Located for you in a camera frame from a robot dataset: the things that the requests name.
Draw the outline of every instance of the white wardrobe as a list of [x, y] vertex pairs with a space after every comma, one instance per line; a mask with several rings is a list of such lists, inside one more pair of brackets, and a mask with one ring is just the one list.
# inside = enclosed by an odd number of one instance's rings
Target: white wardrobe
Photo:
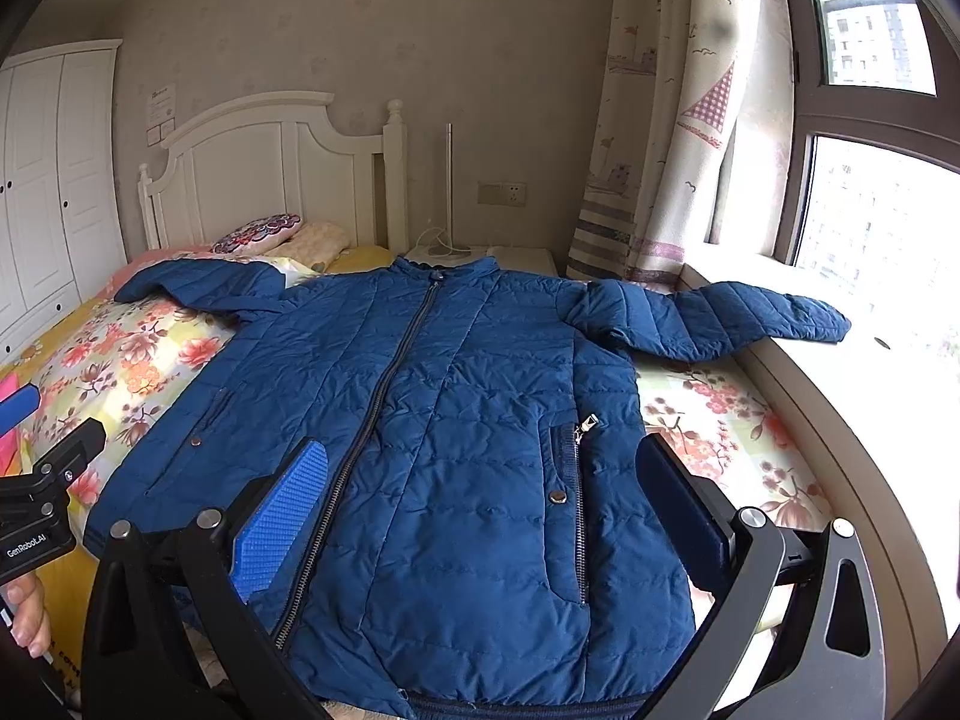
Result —
[[126, 263], [113, 190], [118, 40], [0, 67], [0, 364]]

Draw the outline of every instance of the screw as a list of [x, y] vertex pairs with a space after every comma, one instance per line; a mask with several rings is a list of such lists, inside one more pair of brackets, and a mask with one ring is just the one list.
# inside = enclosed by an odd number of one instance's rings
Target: screw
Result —
[[837, 517], [833, 521], [833, 532], [842, 538], [850, 538], [853, 535], [853, 523], [843, 517]]
[[130, 535], [131, 524], [126, 519], [118, 519], [110, 525], [110, 535], [113, 538], [126, 538]]
[[740, 521], [748, 528], [762, 528], [763, 523], [767, 521], [766, 515], [760, 509], [753, 507], [743, 509], [740, 513]]
[[223, 515], [217, 509], [204, 509], [203, 512], [197, 514], [197, 525], [205, 531], [209, 531], [216, 528], [223, 518]]

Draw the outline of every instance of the jacket pocket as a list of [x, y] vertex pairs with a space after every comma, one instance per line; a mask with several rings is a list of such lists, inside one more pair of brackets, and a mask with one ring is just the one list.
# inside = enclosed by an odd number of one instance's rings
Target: jacket pocket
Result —
[[235, 394], [234, 389], [228, 388], [227, 386], [221, 386], [218, 391], [213, 394], [210, 402], [200, 413], [197, 421], [194, 422], [193, 427], [187, 433], [184, 442], [179, 446], [179, 449], [173, 453], [169, 463], [160, 471], [160, 475], [157, 476], [154, 483], [147, 488], [146, 493], [144, 493], [147, 498], [163, 493], [170, 487], [171, 483], [176, 479], [176, 476], [184, 469], [184, 466], [193, 459], [197, 448], [203, 445], [205, 434], [208, 434], [216, 427], [218, 418], [227, 410], [227, 406], [232, 402]]
[[587, 603], [587, 525], [579, 425], [563, 415], [541, 435], [544, 450], [544, 561], [550, 589]]

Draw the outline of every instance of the window frame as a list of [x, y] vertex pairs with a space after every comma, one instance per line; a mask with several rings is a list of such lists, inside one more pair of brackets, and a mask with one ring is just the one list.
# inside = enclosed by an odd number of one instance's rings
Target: window frame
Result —
[[937, 94], [829, 83], [829, 36], [820, 0], [787, 0], [794, 50], [794, 127], [774, 258], [793, 265], [803, 237], [819, 136], [867, 143], [960, 172], [960, 58], [915, 0]]

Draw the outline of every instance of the zipper pull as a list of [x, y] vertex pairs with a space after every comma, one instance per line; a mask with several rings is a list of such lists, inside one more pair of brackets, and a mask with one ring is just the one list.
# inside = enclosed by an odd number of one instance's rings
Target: zipper pull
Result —
[[576, 440], [576, 442], [579, 445], [580, 441], [584, 437], [584, 433], [589, 433], [589, 431], [591, 431], [593, 428], [595, 428], [599, 424], [600, 424], [600, 419], [597, 418], [597, 415], [595, 413], [592, 413], [583, 422], [577, 425], [576, 428], [574, 428], [573, 439]]

